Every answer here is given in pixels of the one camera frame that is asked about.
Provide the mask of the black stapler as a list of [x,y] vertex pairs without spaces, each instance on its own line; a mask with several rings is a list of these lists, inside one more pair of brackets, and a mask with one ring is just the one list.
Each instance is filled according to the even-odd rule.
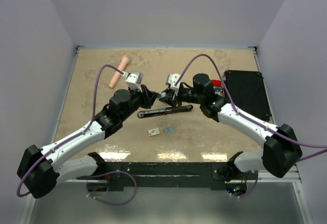
[[150,117],[165,116],[175,113],[189,112],[192,110],[193,110],[192,105],[185,105],[180,107],[166,107],[161,109],[140,111],[137,113],[137,117],[143,119],[143,118],[150,118]]

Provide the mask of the staple tray with staples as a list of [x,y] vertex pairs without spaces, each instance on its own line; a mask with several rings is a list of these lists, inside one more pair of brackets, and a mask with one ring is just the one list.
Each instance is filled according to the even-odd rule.
[[173,133],[176,131],[176,128],[174,126],[169,126],[169,127],[166,127],[163,129],[163,132],[165,134],[168,134],[168,133]]

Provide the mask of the grey staple box sleeve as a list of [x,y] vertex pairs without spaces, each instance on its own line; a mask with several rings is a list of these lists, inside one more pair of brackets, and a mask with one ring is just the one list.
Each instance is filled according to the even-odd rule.
[[154,128],[154,129],[149,129],[148,130],[148,136],[155,136],[155,135],[158,135],[160,134],[160,130],[159,128]]

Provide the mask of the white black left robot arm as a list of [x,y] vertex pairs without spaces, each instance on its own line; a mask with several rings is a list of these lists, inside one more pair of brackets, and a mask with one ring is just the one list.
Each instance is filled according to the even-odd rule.
[[139,90],[119,89],[102,110],[79,130],[42,148],[31,145],[25,149],[17,176],[20,178],[16,194],[26,186],[27,194],[41,198],[51,192],[63,179],[61,167],[81,150],[100,142],[123,127],[124,121],[139,108],[150,109],[158,96],[145,85]]

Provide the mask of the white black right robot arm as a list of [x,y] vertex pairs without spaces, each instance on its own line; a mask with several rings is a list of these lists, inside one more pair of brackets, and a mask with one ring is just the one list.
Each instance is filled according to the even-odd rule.
[[251,170],[267,170],[282,178],[302,157],[293,128],[287,124],[277,126],[264,122],[239,109],[231,101],[215,93],[213,82],[204,73],[193,77],[193,86],[185,88],[179,74],[167,76],[167,89],[161,93],[160,101],[174,107],[182,103],[198,104],[209,119],[231,126],[261,146],[262,151],[238,152],[221,170],[226,180],[240,179]]

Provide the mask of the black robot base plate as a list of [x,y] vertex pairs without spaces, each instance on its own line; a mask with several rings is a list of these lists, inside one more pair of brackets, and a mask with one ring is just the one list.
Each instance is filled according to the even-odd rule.
[[133,187],[132,179],[124,172],[133,176],[136,184],[141,187],[155,188],[209,188],[225,190],[241,185],[245,190],[245,180],[255,180],[252,172],[233,172],[227,162],[104,162],[91,176],[105,180],[103,175],[113,172],[109,177],[109,191],[122,191],[125,187]]

